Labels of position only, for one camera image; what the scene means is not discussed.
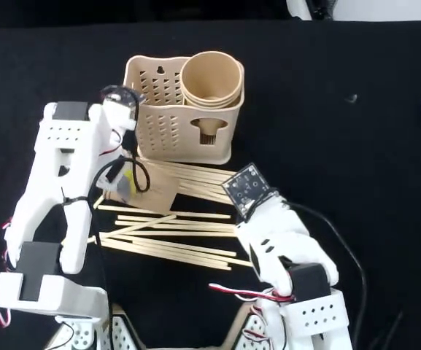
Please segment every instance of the black tablecloth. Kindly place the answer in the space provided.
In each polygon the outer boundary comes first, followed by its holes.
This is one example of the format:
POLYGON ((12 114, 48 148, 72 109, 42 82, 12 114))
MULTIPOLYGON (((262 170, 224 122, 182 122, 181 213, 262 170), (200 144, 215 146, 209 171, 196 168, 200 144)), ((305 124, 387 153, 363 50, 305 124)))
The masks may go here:
MULTIPOLYGON (((421 348, 421 23, 0 31, 0 226, 24 191, 47 102, 98 101, 103 86, 122 82, 133 55, 202 50, 230 53, 246 69, 246 102, 226 167, 256 162, 290 200, 338 225, 370 281, 362 349, 400 310, 404 318, 391 348, 421 348)), ((199 206, 214 208, 177 201, 181 209, 199 206)), ((355 266, 327 227, 302 217, 337 263, 338 287, 354 320, 360 297, 355 266)), ((112 228, 112 216, 103 214, 101 223, 112 228)), ((239 249, 224 238, 199 243, 239 249)), ((3 248, 0 228, 0 254, 3 248)), ((95 274, 95 261, 87 265, 95 274)), ((107 270, 113 301, 148 346, 221 343, 239 302, 206 284, 260 288, 248 268, 210 271, 111 251, 107 270)), ((0 329, 0 349, 40 349, 55 327, 48 316, 14 312, 11 327, 0 329)))

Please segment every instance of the stacked paper cups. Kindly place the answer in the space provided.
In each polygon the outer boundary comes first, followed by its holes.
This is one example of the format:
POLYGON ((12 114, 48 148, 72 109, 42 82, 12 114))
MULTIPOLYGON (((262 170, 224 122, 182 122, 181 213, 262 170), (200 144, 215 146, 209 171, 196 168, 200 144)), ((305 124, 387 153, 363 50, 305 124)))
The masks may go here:
MULTIPOLYGON (((191 57, 181 68, 181 91, 184 104, 202 109, 224 109, 238 103, 243 86, 242 65, 230 55, 201 52, 191 57)), ((223 120, 201 118, 197 120, 201 135, 212 144, 223 120)))

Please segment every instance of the beige cup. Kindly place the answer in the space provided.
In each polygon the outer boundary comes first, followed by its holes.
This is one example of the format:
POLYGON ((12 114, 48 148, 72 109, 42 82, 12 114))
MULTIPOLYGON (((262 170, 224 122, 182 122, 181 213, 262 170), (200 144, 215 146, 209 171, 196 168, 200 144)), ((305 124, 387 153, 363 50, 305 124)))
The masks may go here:
POLYGON ((223 108, 238 98, 242 88, 238 61, 223 52, 201 52, 181 68, 181 90, 190 105, 223 108))

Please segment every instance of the beige plastic basket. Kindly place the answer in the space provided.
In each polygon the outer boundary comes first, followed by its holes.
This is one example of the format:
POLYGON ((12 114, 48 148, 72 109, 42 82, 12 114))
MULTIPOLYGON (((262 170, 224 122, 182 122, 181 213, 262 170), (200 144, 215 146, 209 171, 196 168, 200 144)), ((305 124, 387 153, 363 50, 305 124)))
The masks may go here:
POLYGON ((244 103, 244 84, 241 95, 228 108, 185 106, 179 72, 188 59, 134 56, 128 61, 123 84, 146 96, 136 128, 139 155, 173 162, 224 164, 231 157, 231 140, 244 103), (195 125, 201 118, 225 122, 212 144, 195 125))

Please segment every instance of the cardboard piece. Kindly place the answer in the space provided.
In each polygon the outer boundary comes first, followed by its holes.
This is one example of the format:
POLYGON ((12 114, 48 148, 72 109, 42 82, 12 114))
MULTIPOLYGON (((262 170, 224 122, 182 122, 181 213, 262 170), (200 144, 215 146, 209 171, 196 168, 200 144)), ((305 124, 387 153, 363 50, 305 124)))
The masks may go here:
MULTIPOLYGON (((156 166, 143 162, 145 168, 150 175, 150 189, 143 193, 118 193, 118 192, 105 192, 104 197, 113 201, 128 204, 141 209, 147 209, 159 214, 168 214, 174 198, 178 192, 179 180, 160 170, 156 166)), ((137 169, 137 181, 141 188, 145 187, 145 175, 143 171, 137 169)), ((134 183, 131 181, 131 188, 134 189, 134 183)))

